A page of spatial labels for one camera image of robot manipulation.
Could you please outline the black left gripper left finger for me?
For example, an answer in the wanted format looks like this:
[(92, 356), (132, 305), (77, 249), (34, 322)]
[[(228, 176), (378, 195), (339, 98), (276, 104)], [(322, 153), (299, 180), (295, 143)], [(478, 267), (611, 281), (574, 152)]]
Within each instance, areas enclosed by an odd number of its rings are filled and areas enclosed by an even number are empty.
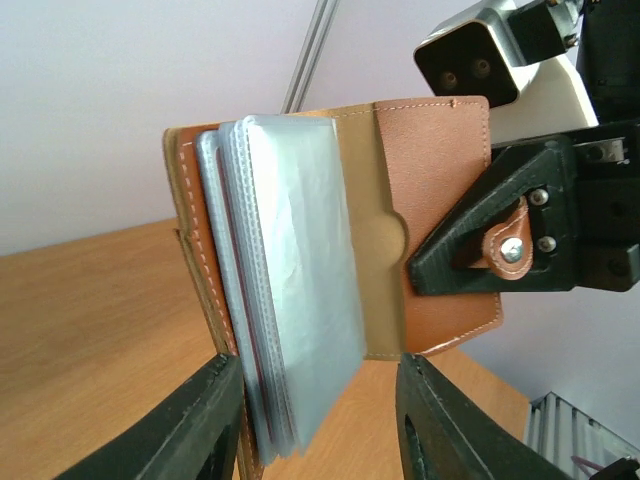
[(218, 354), (141, 420), (60, 479), (230, 479), (239, 442), (243, 375)]

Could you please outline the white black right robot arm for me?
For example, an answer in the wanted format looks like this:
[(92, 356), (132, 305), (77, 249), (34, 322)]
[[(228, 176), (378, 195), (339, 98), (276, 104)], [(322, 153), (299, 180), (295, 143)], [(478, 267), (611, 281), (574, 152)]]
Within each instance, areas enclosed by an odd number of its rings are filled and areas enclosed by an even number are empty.
[(407, 261), (415, 293), (624, 292), (639, 280), (639, 5), (481, 1), (414, 60), (489, 103), (490, 163)]

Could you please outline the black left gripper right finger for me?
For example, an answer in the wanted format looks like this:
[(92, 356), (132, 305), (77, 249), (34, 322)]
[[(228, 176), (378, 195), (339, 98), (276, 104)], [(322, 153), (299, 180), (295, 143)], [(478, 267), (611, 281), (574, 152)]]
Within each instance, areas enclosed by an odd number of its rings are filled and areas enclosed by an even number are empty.
[(566, 479), (500, 427), (426, 358), (405, 353), (396, 419), (406, 479)]

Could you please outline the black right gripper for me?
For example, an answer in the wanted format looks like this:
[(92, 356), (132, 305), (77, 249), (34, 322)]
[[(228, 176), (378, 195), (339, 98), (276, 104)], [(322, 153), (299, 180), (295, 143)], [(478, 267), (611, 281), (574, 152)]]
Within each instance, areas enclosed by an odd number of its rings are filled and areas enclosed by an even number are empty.
[[(418, 295), (565, 292), (576, 287), (626, 292), (639, 282), (639, 121), (506, 144), (407, 262)], [(538, 241), (518, 280), (473, 268), (480, 237), (536, 189), (549, 198), (526, 219)]]

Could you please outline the brown leather card holder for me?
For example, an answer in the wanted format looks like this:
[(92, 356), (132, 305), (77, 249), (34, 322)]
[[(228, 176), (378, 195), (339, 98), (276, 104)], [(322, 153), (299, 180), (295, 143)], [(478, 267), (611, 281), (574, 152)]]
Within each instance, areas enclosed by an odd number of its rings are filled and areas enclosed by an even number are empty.
[(488, 169), (482, 96), (167, 129), (178, 237), (216, 349), (240, 358), (240, 475), (304, 451), (366, 359), (498, 327), (497, 293), (421, 296), (407, 262)]

